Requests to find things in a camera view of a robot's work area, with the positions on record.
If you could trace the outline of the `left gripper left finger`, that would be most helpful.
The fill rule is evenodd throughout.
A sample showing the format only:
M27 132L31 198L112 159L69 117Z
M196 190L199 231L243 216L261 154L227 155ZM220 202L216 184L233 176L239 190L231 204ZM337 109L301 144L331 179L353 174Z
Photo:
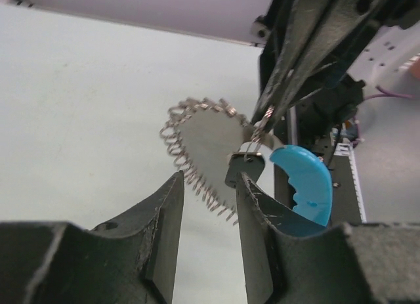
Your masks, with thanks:
M2 303L171 303L184 175L85 230L69 222L1 223Z

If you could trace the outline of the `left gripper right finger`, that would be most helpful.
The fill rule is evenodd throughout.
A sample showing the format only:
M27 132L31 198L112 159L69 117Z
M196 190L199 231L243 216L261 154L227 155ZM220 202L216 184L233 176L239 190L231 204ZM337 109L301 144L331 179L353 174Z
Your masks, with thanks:
M341 223L325 228L236 183L249 303L418 303L419 225Z

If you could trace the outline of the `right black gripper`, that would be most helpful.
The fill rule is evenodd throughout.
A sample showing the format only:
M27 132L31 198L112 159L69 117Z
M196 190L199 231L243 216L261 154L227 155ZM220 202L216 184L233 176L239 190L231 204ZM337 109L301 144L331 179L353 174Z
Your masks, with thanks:
M260 97L251 121L285 143L297 109L297 144L313 149L362 102L364 81L348 69L383 26L419 21L419 0L272 0L253 24L265 40L259 57Z

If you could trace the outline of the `blue key cover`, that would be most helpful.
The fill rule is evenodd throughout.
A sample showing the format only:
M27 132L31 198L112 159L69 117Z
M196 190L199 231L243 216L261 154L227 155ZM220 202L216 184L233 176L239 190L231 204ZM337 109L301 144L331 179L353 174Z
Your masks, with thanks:
M326 165L309 150L290 144L273 151L270 161L285 171L287 182L295 189L296 205L283 211L278 229L296 237L324 231L333 201L332 179Z

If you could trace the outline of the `dark grey key head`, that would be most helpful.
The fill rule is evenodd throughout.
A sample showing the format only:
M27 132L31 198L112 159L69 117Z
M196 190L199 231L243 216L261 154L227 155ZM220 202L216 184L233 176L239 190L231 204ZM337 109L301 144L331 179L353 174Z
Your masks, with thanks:
M230 188L236 187L236 178L246 173L253 181L258 181L265 169L265 160L260 152L236 152L228 162L228 171L224 183Z

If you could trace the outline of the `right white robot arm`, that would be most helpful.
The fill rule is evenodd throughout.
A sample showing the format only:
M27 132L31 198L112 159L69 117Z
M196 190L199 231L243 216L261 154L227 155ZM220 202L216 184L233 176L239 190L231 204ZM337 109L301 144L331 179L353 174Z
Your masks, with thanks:
M252 141L312 149L419 52L419 0L272 0L251 31L264 43Z

